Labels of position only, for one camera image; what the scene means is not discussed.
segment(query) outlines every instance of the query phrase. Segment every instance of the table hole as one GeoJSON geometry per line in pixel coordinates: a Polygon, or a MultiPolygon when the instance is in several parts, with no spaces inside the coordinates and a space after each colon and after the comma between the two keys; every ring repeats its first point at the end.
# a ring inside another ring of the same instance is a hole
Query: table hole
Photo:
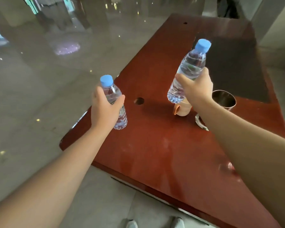
{"type": "Polygon", "coordinates": [[[134,100],[134,103],[136,105],[142,105],[142,104],[144,104],[144,102],[145,102],[145,100],[143,98],[137,98],[134,100]]]}

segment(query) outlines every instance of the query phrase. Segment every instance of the clear plastic bottle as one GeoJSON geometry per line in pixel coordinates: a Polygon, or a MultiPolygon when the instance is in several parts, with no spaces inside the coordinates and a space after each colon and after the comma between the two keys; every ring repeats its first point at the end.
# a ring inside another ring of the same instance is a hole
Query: clear plastic bottle
{"type": "MultiPolygon", "coordinates": [[[[190,51],[182,60],[177,73],[184,74],[191,80],[196,79],[206,63],[206,53],[211,46],[211,42],[206,39],[199,39],[195,48],[190,51]]],[[[184,89],[174,78],[167,94],[167,98],[172,103],[180,103],[185,98],[184,89]]]]}
{"type": "MultiPolygon", "coordinates": [[[[104,75],[100,78],[104,94],[107,97],[107,100],[110,104],[113,104],[119,96],[122,95],[120,89],[114,84],[113,78],[111,75],[104,75]]],[[[118,120],[114,126],[114,129],[121,130],[127,126],[128,119],[125,114],[125,106],[122,105],[122,108],[119,111],[118,120]]]]}

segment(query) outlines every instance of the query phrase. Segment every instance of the forearm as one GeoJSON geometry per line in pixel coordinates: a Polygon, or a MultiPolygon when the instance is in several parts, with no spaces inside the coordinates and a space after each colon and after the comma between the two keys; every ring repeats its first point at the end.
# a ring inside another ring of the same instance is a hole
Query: forearm
{"type": "Polygon", "coordinates": [[[89,130],[0,203],[0,227],[58,227],[106,138],[89,130]]]}
{"type": "Polygon", "coordinates": [[[285,227],[285,139],[213,101],[198,112],[251,192],[285,227]]]}

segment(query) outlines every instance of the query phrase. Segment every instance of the hand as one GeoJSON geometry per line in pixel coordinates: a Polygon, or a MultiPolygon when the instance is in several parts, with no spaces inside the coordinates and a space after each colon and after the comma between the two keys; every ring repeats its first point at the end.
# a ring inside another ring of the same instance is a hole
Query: hand
{"type": "Polygon", "coordinates": [[[125,96],[121,95],[113,105],[111,105],[100,86],[97,86],[92,95],[91,122],[92,127],[111,129],[117,122],[119,111],[124,104],[125,96]]]}
{"type": "Polygon", "coordinates": [[[213,83],[206,67],[203,68],[201,75],[194,81],[179,73],[175,77],[184,88],[186,98],[195,111],[198,112],[205,101],[213,101],[213,83]]]}

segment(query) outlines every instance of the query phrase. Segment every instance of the person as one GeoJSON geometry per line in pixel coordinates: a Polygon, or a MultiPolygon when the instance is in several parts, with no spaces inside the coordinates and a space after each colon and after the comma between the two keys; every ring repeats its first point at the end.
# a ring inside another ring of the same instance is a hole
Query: person
{"type": "MultiPolygon", "coordinates": [[[[212,99],[207,68],[195,80],[176,79],[255,197],[285,228],[285,139],[223,109],[212,99]]],[[[118,119],[125,96],[111,105],[101,87],[92,97],[91,128],[56,160],[0,202],[1,227],[58,227],[103,141],[118,119]]],[[[129,228],[137,227],[129,221],[129,228]]],[[[183,228],[174,220],[173,228],[183,228]]]]}

